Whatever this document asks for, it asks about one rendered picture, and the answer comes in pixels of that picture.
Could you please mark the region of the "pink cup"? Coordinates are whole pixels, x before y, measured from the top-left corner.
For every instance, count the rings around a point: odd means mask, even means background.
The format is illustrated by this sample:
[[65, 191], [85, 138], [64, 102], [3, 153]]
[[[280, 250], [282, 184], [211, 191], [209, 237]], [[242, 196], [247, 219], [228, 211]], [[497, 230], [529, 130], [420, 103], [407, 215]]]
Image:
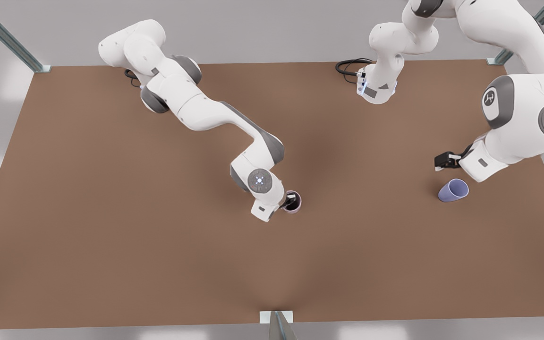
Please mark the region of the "pink cup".
[[300, 210], [301, 205], [302, 198], [300, 194], [296, 191], [287, 191], [286, 199], [283, 205], [281, 205], [281, 209], [287, 213], [297, 213]]

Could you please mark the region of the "purple cup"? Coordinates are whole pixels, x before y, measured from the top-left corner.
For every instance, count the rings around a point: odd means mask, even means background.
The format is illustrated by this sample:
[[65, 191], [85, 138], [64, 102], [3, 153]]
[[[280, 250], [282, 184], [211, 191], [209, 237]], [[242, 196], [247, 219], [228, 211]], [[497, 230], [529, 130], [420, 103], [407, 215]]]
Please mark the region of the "purple cup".
[[468, 196], [470, 192], [467, 183], [459, 178], [454, 178], [447, 182], [438, 192], [438, 199], [441, 202], [455, 202]]

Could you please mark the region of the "silver frame post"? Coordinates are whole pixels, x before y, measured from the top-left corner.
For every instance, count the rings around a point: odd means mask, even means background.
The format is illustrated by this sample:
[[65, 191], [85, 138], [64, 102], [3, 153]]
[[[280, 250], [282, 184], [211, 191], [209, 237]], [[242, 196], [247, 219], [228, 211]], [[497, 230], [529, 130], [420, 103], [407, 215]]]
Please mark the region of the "silver frame post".
[[494, 44], [501, 52], [494, 58], [486, 60], [488, 65], [504, 65], [512, 56], [520, 58], [525, 67], [537, 68], [544, 72], [544, 6], [530, 15], [516, 0], [496, 0], [488, 6], [490, 19], [486, 20], [488, 28], [484, 32], [492, 33], [492, 37], [482, 39]]
[[261, 311], [259, 323], [268, 323], [268, 340], [298, 340], [291, 325], [293, 311]]
[[40, 63], [1, 23], [0, 41], [33, 73], [49, 73], [51, 71], [51, 65]]

